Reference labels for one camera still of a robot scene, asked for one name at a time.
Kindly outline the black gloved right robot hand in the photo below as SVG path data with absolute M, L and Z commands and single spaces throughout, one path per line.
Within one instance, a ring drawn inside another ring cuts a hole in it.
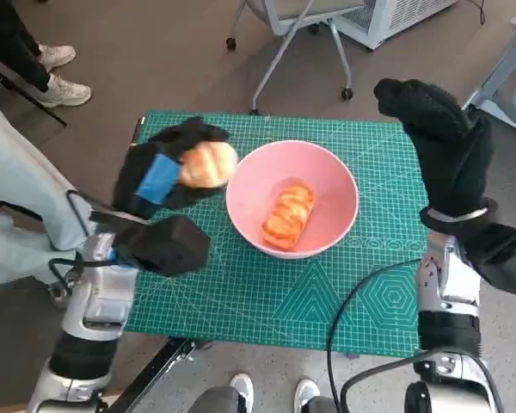
M 384 78 L 373 93 L 378 111 L 399 120 L 415 147 L 428 205 L 453 218 L 481 209 L 493 156 L 488 119 L 416 79 Z

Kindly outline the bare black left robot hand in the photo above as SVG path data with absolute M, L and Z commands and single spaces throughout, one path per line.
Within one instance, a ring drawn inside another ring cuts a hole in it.
M 227 131 L 195 116 L 133 146 L 114 186 L 113 207 L 150 219 L 157 210 L 180 210 L 218 194 L 219 188 L 190 188 L 181 182 L 181 156 L 199 143 L 228 139 Z

